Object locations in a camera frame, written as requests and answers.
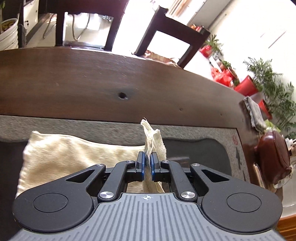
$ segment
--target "folded towel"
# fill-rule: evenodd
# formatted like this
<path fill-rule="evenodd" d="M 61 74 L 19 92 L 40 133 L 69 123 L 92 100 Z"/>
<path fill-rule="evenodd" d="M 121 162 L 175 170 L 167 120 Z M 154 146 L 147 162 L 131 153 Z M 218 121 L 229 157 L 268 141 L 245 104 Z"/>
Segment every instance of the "folded towel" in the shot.
<path fill-rule="evenodd" d="M 266 124 L 262 118 L 259 105 L 249 96 L 244 98 L 244 103 L 250 113 L 252 127 L 254 127 L 259 133 L 264 133 Z"/>
<path fill-rule="evenodd" d="M 160 160 L 166 159 L 160 131 L 153 130 L 146 120 L 141 125 L 146 135 L 145 146 L 119 146 L 89 142 L 78 137 L 62 134 L 41 134 L 33 131 L 23 152 L 24 164 L 20 172 L 17 196 L 27 189 L 78 172 L 97 163 L 114 167 L 116 163 L 136 160 L 139 151 L 150 157 L 156 151 Z M 151 180 L 151 172 L 145 173 Z M 132 182 L 128 192 L 164 192 L 160 183 L 152 181 Z"/>

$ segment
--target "brown leather pouch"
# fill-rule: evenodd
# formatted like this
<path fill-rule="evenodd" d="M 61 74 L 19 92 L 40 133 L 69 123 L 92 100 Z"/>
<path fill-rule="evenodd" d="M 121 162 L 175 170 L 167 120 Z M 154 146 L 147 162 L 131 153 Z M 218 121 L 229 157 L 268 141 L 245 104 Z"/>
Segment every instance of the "brown leather pouch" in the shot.
<path fill-rule="evenodd" d="M 284 138 L 277 131 L 269 131 L 255 147 L 260 157 L 259 166 L 268 183 L 277 184 L 292 171 L 290 156 Z"/>

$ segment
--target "white plant pot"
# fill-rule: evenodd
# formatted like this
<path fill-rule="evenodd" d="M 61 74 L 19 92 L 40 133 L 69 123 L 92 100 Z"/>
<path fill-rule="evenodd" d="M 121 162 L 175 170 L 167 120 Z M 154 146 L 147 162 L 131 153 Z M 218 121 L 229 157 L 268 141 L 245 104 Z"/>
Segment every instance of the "white plant pot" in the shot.
<path fill-rule="evenodd" d="M 5 32 L 0 34 L 0 51 L 1 50 L 7 50 L 7 49 L 12 49 L 13 47 L 16 48 L 18 45 L 17 42 L 17 24 L 18 24 L 18 19 L 17 18 L 11 18 L 7 19 L 2 22 L 4 24 L 5 22 L 8 21 L 14 21 L 15 23 L 7 29 Z"/>

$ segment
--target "wooden chair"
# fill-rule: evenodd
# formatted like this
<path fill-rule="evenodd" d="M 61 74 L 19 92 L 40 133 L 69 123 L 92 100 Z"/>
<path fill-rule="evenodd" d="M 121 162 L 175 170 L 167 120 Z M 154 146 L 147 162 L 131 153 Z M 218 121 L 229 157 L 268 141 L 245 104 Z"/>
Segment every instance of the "wooden chair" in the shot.
<path fill-rule="evenodd" d="M 172 18 L 168 18 L 165 15 L 167 11 L 168 9 L 166 8 L 158 7 L 134 54 L 142 56 L 148 48 L 156 31 L 160 31 L 190 44 L 185 54 L 177 63 L 178 66 L 184 68 L 206 41 L 210 32 L 205 28 L 203 28 L 201 32 L 197 32 Z"/>
<path fill-rule="evenodd" d="M 65 12 L 68 14 L 97 13 L 113 17 L 105 46 L 89 46 L 85 43 L 79 45 L 99 47 L 111 51 L 113 43 L 124 15 L 128 0 L 60 0 L 56 4 L 57 25 L 56 25 L 56 46 L 63 46 L 65 40 Z"/>

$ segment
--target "dark wooden table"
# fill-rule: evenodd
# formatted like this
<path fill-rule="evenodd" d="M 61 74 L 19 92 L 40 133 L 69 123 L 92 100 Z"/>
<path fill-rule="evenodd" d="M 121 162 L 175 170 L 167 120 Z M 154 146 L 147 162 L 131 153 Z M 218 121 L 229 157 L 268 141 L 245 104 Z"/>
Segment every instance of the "dark wooden table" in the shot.
<path fill-rule="evenodd" d="M 0 115 L 127 123 L 145 117 L 150 124 L 236 128 L 250 180 L 258 184 L 252 168 L 258 137 L 243 98 L 199 75 L 135 56 L 68 47 L 0 52 Z M 16 192 L 16 183 L 5 188 Z M 18 227 L 5 229 L 11 229 L 8 236 Z"/>

